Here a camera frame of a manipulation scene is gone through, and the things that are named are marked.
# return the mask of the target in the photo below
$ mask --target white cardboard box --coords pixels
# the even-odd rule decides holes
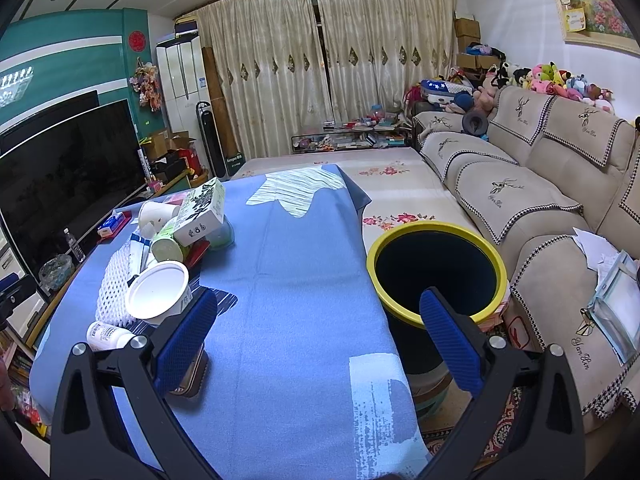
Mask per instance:
[[[217,178],[192,189],[178,211],[175,240],[188,246],[221,227],[224,207],[225,187]]]

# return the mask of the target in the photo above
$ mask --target beige curtain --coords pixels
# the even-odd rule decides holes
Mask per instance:
[[[196,16],[247,159],[289,155],[292,136],[333,119],[311,0],[220,0]]]
[[[400,106],[413,83],[447,75],[455,0],[318,0],[336,120]]]

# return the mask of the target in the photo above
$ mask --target sofa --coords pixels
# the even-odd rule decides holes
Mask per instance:
[[[621,365],[584,310],[597,283],[574,228],[640,258],[640,142],[635,128],[558,96],[505,87],[488,142],[461,133],[462,116],[415,117],[418,148],[504,259],[511,342],[560,344],[577,385],[586,433],[640,399],[640,360]]]

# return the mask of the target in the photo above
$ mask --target silver bolt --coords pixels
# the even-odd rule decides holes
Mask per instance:
[[[505,346],[507,346],[507,342],[499,335],[494,335],[489,338],[489,345],[491,345],[492,348],[502,350],[503,348],[505,348]]]
[[[86,345],[84,343],[75,344],[71,351],[73,355],[82,355],[86,351]]]
[[[135,349],[144,348],[146,346],[146,337],[137,335],[131,340],[131,346]]]
[[[564,350],[562,349],[562,347],[560,345],[557,345],[555,343],[553,343],[550,347],[549,347],[549,351],[555,355],[556,357],[562,357],[564,355]]]

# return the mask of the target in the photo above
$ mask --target blue tablecloth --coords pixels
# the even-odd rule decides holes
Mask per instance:
[[[225,183],[236,241],[207,253],[200,283],[228,290],[238,304],[206,338],[210,363],[200,393],[168,402],[228,480],[413,478],[428,461],[366,270],[357,210],[369,199],[337,166],[322,170],[343,186],[320,185],[301,217],[287,200],[268,200],[278,180]],[[250,202],[261,203],[247,205],[255,196]],[[91,254],[51,320],[31,371],[31,393],[45,416],[70,348],[95,319],[104,269],[133,229]],[[126,395],[116,389],[116,397],[141,459],[158,467]]]

